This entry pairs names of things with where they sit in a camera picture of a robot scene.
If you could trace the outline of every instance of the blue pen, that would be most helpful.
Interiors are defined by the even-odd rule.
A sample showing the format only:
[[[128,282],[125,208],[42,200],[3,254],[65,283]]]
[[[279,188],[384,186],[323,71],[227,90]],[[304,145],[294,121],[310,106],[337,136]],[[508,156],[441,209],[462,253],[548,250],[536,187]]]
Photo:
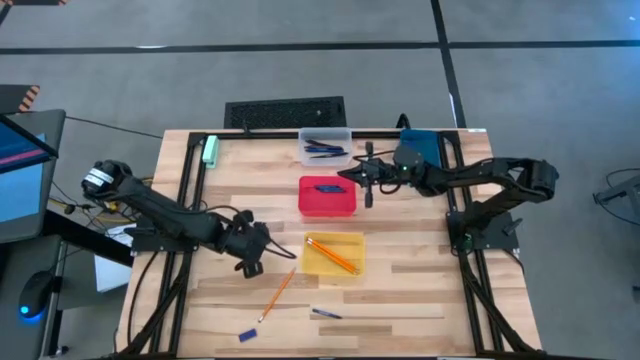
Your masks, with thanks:
[[[342,316],[340,315],[336,315],[336,314],[332,314],[328,311],[324,311],[324,310],[319,310],[319,309],[311,309],[311,311],[313,311],[316,314],[320,314],[320,315],[324,315],[330,318],[334,318],[334,319],[342,319]]]

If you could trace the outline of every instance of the green object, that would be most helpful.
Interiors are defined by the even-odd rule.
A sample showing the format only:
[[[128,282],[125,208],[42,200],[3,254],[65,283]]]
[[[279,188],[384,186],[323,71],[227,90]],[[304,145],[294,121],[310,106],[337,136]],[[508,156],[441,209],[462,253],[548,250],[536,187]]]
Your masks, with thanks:
[[[207,138],[207,143],[202,151],[202,161],[207,164],[207,169],[215,169],[218,160],[218,145],[220,140],[215,135]]]

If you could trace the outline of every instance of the gray floor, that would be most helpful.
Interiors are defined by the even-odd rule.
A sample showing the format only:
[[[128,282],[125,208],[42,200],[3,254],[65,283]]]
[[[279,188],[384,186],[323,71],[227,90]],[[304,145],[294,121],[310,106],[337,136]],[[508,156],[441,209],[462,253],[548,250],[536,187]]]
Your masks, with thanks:
[[[637,1],[441,0],[450,41],[640,38]],[[15,7],[0,47],[435,41],[426,0],[71,0]],[[469,127],[489,129],[496,155],[545,158],[556,198],[516,211],[527,284],[544,348],[631,359],[640,353],[638,229],[596,207],[604,175],[638,166],[638,48],[455,50]],[[227,101],[345,97],[353,127],[452,127],[438,50],[0,58],[1,83],[41,85],[35,109],[161,134],[220,128]],[[80,198],[97,159],[153,172],[159,141],[69,122],[56,182]],[[623,174],[615,178],[622,180]],[[629,216],[624,204],[613,209]],[[69,311],[69,359],[111,349],[121,298]]]

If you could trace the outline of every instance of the computer mouse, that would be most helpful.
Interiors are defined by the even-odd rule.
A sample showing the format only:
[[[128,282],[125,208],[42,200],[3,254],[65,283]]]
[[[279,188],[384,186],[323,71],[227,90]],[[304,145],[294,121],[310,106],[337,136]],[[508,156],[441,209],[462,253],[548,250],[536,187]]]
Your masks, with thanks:
[[[47,307],[49,294],[53,290],[53,274],[49,271],[38,271],[31,275],[20,293],[18,311],[20,315],[29,319],[42,312]]]

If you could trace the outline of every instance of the blue eraser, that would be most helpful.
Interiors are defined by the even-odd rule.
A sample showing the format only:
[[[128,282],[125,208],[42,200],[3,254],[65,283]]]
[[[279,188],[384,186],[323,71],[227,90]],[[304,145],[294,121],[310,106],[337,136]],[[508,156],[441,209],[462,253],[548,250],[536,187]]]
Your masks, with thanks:
[[[256,329],[251,329],[247,332],[244,332],[240,335],[238,335],[238,338],[240,338],[240,342],[245,342],[249,339],[252,339],[254,337],[258,336],[258,333],[256,332]]]

